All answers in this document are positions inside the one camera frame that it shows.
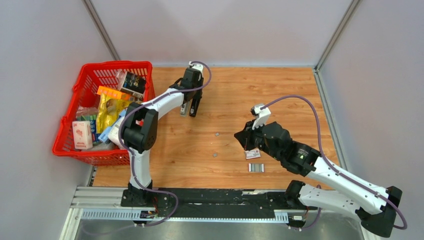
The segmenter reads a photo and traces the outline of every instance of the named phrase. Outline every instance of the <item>metal frame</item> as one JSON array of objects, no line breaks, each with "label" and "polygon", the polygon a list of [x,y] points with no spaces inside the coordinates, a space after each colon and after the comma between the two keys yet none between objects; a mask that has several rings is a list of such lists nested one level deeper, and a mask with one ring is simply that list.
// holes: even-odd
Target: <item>metal frame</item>
[{"label": "metal frame", "polygon": [[[346,25],[351,19],[353,13],[357,9],[359,3],[362,0],[352,0],[349,7],[347,8],[342,20],[337,26],[334,34],[331,37],[328,45],[323,51],[318,63],[313,68],[313,74],[315,77],[316,85],[318,87],[319,94],[321,96],[322,105],[324,112],[327,118],[327,122],[330,128],[330,132],[334,141],[334,146],[337,151],[337,157],[340,162],[340,165],[344,169],[348,169],[346,164],[346,159],[343,155],[342,144],[338,137],[338,130],[333,121],[333,114],[331,106],[327,99],[327,92],[325,85],[322,82],[322,77],[320,70],[325,64],[328,56],[331,54],[331,51],[337,41],[339,40],[341,34],[343,33]],[[107,49],[109,50],[111,56],[114,60],[120,60],[117,50],[115,49],[112,40],[110,39],[99,15],[96,12],[96,9],[91,0],[82,0],[84,3],[93,23],[95,24],[99,34],[101,35]],[[154,210],[151,207],[121,207],[121,197],[125,187],[92,187],[94,176],[96,174],[96,168],[93,167],[91,171],[90,179],[87,184],[87,187],[77,187],[75,191],[74,198],[72,200],[69,212],[66,218],[66,222],[63,226],[62,233],[60,235],[61,240],[73,240],[77,234],[77,229],[82,218],[97,218],[97,219],[132,219],[134,214],[140,212],[140,210]],[[268,219],[267,221],[275,223],[276,221],[286,220],[288,213],[302,213],[303,211],[299,210],[276,210],[275,219]],[[187,221],[201,221],[202,219],[187,219]],[[365,240],[379,240],[380,237],[369,233],[367,230],[361,227],[362,234]]]}]

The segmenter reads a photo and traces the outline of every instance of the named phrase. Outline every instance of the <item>red plastic basket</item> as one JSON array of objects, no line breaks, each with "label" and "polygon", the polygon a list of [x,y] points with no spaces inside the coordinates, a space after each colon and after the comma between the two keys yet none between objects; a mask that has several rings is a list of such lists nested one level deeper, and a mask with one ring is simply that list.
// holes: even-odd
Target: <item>red plastic basket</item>
[{"label": "red plastic basket", "polygon": [[73,86],[72,99],[66,115],[60,121],[59,131],[52,152],[56,156],[71,157],[94,166],[128,165],[130,158],[126,150],[110,151],[80,151],[74,148],[72,121],[76,119],[79,106],[98,107],[100,96],[97,95],[99,86],[116,89],[118,70],[127,70],[146,78],[144,102],[155,97],[152,83],[152,64],[148,61],[108,61],[103,63],[88,63],[82,66],[76,84]]}]

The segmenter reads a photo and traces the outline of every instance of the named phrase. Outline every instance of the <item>basket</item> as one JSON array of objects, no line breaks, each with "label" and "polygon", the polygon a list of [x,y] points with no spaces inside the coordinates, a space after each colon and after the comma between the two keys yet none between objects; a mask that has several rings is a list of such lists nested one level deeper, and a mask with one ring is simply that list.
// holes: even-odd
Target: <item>basket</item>
[{"label": "basket", "polygon": [[119,148],[109,151],[80,151],[74,148],[72,121],[76,119],[79,106],[98,107],[100,96],[97,95],[99,86],[116,89],[118,70],[127,70],[146,78],[143,101],[155,97],[152,83],[152,64],[148,61],[108,61],[103,63],[88,63],[82,66],[76,84],[73,86],[72,99],[66,115],[60,121],[59,131],[54,141],[52,153],[60,157],[71,157],[94,166],[129,165],[130,157],[126,150]]}]

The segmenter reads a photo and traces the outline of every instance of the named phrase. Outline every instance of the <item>wooden table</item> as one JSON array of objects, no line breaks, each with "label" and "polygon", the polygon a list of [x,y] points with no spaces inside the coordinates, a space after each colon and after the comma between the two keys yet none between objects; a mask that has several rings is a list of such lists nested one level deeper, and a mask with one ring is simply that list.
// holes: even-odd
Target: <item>wooden table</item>
[{"label": "wooden table", "polygon": [[[152,78],[156,95],[182,77],[185,68],[156,67]],[[289,94],[309,99],[322,129],[326,156],[338,163],[321,98],[311,68],[213,67],[212,81],[203,90],[197,117],[182,117],[174,109],[159,121],[151,150],[150,173],[154,187],[286,189],[291,180],[317,182],[294,175],[280,162],[262,153],[246,160],[234,138],[253,119],[251,107]],[[208,72],[205,69],[205,81]],[[269,107],[268,123],[277,121],[291,137],[318,148],[317,126],[310,107],[300,99],[285,99]],[[248,163],[263,163],[265,173],[249,173]],[[93,186],[127,186],[130,166],[102,166]]]}]

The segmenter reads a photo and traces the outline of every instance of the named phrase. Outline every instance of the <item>table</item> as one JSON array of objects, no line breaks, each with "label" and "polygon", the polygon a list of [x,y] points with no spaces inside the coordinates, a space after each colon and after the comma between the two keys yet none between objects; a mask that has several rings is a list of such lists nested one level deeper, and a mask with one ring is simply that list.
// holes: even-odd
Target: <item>table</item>
[{"label": "table", "polygon": [[[324,152],[338,164],[311,68],[212,67],[211,70],[212,80],[203,90],[197,117],[180,116],[180,109],[174,109],[159,121],[157,140],[150,155],[153,187],[286,189],[291,180],[316,185],[318,182],[314,180],[286,171],[280,162],[264,153],[260,158],[246,160],[243,148],[234,138],[234,133],[253,119],[251,107],[289,94],[304,96],[315,106]],[[181,78],[184,71],[184,67],[154,67],[156,95]],[[206,69],[204,75],[206,81],[209,76]],[[305,102],[285,99],[269,109],[268,123],[277,121],[289,130],[294,140],[318,149],[315,118]],[[248,172],[248,163],[263,163],[265,172]],[[129,178],[129,165],[102,166],[97,169],[93,186],[125,187]]]}]

